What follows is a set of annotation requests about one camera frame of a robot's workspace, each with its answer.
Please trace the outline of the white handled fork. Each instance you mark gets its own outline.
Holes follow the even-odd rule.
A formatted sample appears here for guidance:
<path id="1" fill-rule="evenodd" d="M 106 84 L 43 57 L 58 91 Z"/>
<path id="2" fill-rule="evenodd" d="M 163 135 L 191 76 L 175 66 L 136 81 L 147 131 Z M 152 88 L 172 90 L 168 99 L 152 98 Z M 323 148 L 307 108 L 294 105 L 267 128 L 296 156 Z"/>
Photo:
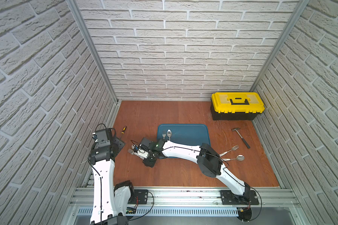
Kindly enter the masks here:
<path id="1" fill-rule="evenodd" d="M 225 154 L 227 154 L 227 153 L 229 153 L 229 152 L 231 152 L 231 151 L 236 151 L 238 148 L 239 148 L 239 146 L 238 146 L 238 145 L 235 145 L 235 146 L 233 146 L 231 149 L 229 149 L 228 151 L 225 151 L 225 152 L 223 152 L 223 153 L 220 153 L 219 156 L 222 157 L 222 156 L 224 156 Z"/>
<path id="2" fill-rule="evenodd" d="M 140 157 L 141 159 L 144 159 L 144 157 L 140 156 L 138 153 L 134 152 L 134 150 L 132 150 L 132 149 L 129 149 L 128 152 L 129 152 L 131 155 L 135 155 L 135 156 Z"/>

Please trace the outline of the pink handled spoon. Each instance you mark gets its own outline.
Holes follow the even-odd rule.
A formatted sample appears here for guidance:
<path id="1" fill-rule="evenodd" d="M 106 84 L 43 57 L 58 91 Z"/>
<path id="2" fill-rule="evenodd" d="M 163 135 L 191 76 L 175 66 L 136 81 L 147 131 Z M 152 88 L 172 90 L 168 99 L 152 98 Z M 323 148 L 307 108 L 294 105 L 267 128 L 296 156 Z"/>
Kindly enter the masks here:
<path id="1" fill-rule="evenodd" d="M 170 129 L 168 129 L 167 131 L 167 136 L 168 136 L 169 141 L 171 141 L 172 131 Z"/>

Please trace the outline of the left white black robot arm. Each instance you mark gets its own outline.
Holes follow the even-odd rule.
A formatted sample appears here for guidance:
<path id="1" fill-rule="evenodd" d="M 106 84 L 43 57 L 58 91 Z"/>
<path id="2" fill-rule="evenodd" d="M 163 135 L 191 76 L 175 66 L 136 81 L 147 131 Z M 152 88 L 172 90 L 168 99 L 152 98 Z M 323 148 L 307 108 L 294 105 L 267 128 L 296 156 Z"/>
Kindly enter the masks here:
<path id="1" fill-rule="evenodd" d="M 87 162 L 94 175 L 94 203 L 91 225 L 128 225 L 127 205 L 134 200 L 135 192 L 130 181 L 114 185 L 115 157 L 113 148 L 117 144 L 105 140 L 101 145 L 96 135 Z"/>

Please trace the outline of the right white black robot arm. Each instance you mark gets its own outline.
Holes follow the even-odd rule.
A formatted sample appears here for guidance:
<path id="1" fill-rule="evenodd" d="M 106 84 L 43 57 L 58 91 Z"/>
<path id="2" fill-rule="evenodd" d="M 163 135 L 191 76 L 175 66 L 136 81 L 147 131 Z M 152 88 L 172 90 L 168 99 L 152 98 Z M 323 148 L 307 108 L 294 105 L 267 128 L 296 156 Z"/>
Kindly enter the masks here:
<path id="1" fill-rule="evenodd" d="M 205 176 L 219 179 L 235 196 L 247 200 L 250 197 L 251 187 L 230 172 L 219 154 L 207 143 L 190 146 L 165 139 L 153 142 L 143 138 L 141 143 L 132 145 L 131 154 L 143 159 L 148 167 L 154 167 L 158 159 L 174 157 L 189 160 L 197 164 Z"/>

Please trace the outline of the teal plastic tray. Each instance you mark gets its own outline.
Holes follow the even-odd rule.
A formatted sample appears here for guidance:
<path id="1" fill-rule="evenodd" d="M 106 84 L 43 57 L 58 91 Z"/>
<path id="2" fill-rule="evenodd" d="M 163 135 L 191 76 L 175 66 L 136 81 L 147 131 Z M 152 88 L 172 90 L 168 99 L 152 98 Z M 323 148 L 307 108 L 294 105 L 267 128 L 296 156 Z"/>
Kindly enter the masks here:
<path id="1" fill-rule="evenodd" d="M 172 131 L 171 141 L 162 132 Z M 186 159 L 197 162 L 197 156 L 201 152 L 201 146 L 210 146 L 209 132 L 203 124 L 161 124 L 158 127 L 157 137 L 160 140 L 158 146 L 160 155 L 169 158 Z"/>

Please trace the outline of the small green controller board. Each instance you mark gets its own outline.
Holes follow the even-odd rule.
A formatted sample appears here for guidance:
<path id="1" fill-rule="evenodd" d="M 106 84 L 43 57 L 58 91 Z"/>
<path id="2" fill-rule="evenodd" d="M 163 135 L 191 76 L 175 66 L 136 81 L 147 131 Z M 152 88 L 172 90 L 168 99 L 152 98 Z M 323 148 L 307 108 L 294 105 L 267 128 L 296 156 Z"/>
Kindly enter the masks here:
<path id="1" fill-rule="evenodd" d="M 126 209 L 126 215 L 134 215 L 136 214 L 137 208 L 134 207 L 127 207 Z"/>

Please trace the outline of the yellow black toolbox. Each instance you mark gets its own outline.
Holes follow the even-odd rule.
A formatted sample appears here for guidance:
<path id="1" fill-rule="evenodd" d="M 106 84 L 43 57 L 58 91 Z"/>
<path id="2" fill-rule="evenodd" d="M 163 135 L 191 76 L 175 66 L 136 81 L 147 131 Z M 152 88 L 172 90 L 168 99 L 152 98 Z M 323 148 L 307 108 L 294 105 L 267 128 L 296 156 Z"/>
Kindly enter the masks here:
<path id="1" fill-rule="evenodd" d="M 214 121 L 252 121 L 264 112 L 264 103 L 255 92 L 216 92 L 211 95 Z"/>

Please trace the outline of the round black connector box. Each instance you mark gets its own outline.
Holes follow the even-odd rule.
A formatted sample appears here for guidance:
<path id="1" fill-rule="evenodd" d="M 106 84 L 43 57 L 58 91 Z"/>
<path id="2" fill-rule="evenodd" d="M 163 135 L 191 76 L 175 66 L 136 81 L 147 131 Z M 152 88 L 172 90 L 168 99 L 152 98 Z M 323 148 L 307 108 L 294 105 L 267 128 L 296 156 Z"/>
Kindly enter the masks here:
<path id="1" fill-rule="evenodd" d="M 249 222 L 252 218 L 251 208 L 237 208 L 237 212 L 238 212 L 237 218 L 242 222 Z"/>

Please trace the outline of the yellow black handled file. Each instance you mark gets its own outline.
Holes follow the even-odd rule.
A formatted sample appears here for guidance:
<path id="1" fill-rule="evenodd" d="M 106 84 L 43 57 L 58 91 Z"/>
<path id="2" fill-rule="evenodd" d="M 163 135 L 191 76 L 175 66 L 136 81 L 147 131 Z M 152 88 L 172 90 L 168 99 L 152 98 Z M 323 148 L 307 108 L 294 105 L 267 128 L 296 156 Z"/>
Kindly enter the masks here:
<path id="1" fill-rule="evenodd" d="M 127 129 L 127 126 L 124 126 L 124 127 L 123 127 L 123 130 L 121 131 L 120 137 L 119 137 L 120 139 L 123 137 L 123 135 L 124 135 L 126 129 Z"/>

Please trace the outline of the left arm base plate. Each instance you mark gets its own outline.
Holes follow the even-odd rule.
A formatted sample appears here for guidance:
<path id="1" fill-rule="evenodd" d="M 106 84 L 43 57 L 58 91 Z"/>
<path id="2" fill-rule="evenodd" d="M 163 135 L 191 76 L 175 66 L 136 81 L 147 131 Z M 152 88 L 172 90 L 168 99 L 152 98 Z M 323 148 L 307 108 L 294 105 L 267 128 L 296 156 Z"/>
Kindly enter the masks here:
<path id="1" fill-rule="evenodd" d="M 148 199 L 147 189 L 135 189 L 134 199 L 131 201 L 131 204 L 146 205 L 147 199 Z"/>

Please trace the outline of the aluminium front rail frame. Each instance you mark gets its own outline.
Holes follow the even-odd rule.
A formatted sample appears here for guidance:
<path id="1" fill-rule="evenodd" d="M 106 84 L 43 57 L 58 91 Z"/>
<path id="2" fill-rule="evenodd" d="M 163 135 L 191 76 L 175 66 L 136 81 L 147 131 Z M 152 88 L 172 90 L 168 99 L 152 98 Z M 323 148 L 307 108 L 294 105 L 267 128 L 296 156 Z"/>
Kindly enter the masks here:
<path id="1" fill-rule="evenodd" d="M 128 204 L 137 208 L 136 214 L 127 215 L 135 222 L 150 217 L 233 217 L 237 208 L 250 206 L 252 218 L 248 222 L 257 224 L 280 224 L 289 222 L 294 225 L 308 225 L 309 221 L 291 189 L 252 188 L 259 198 L 259 205 L 223 205 L 220 190 L 228 188 L 190 188 L 190 187 L 136 187 L 147 189 L 146 205 Z"/>

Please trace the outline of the white handled spoon right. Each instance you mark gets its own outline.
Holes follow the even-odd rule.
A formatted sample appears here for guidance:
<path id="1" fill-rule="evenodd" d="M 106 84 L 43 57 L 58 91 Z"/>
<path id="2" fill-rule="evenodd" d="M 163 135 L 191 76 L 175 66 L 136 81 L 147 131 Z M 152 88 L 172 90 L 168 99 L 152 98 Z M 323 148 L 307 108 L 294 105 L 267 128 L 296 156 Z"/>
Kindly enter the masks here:
<path id="1" fill-rule="evenodd" d="M 234 160 L 243 161 L 244 159 L 245 157 L 243 155 L 238 155 L 235 158 L 223 158 L 222 161 L 234 161 Z"/>

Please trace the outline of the black handled hammer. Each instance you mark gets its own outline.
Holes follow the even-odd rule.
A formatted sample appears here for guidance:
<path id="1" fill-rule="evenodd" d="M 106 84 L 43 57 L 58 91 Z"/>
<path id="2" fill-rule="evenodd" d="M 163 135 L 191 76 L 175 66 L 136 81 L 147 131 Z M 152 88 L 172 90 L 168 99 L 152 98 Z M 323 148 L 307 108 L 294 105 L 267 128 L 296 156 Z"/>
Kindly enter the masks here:
<path id="1" fill-rule="evenodd" d="M 247 143 L 247 141 L 243 138 L 243 136 L 240 134 L 240 128 L 233 128 L 232 131 L 237 132 L 237 134 L 239 135 L 239 137 L 241 138 L 241 140 L 243 141 L 243 143 L 245 144 L 245 146 L 250 149 L 250 145 Z"/>

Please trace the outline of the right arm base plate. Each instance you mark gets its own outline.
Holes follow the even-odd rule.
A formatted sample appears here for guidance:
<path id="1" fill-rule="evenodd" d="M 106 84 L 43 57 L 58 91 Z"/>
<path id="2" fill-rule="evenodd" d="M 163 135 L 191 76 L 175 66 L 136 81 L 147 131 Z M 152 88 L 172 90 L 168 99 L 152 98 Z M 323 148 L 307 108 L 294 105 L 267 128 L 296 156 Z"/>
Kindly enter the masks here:
<path id="1" fill-rule="evenodd" d="M 223 205 L 259 205 L 259 198 L 254 190 L 246 193 L 244 196 L 233 194 L 230 190 L 220 190 L 221 201 Z"/>

